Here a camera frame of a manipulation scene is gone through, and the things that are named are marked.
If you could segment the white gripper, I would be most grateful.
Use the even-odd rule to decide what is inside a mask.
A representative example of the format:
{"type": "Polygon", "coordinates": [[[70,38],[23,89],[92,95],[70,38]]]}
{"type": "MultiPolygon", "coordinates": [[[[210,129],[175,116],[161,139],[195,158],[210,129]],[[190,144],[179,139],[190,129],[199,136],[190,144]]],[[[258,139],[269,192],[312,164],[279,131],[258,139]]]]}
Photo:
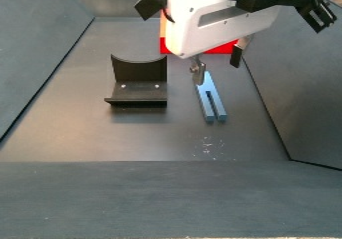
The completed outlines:
{"type": "Polygon", "coordinates": [[[238,68],[251,34],[271,26],[279,7],[250,13],[237,8],[234,1],[167,0],[167,12],[174,21],[166,22],[166,46],[181,58],[194,56],[190,72],[194,83],[202,85],[206,64],[195,55],[238,39],[230,58],[230,65],[238,68]]]}

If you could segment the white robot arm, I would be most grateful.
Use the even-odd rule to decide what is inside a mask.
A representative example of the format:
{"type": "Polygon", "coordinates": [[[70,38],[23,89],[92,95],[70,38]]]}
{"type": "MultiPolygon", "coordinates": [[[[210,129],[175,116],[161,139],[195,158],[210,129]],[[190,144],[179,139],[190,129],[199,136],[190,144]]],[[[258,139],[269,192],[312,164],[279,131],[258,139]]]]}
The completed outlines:
{"type": "Polygon", "coordinates": [[[237,40],[231,65],[238,67],[253,35],[271,26],[279,7],[249,12],[237,0],[167,0],[166,12],[166,47],[182,59],[191,59],[193,80],[202,85],[206,64],[199,55],[237,40]]]}

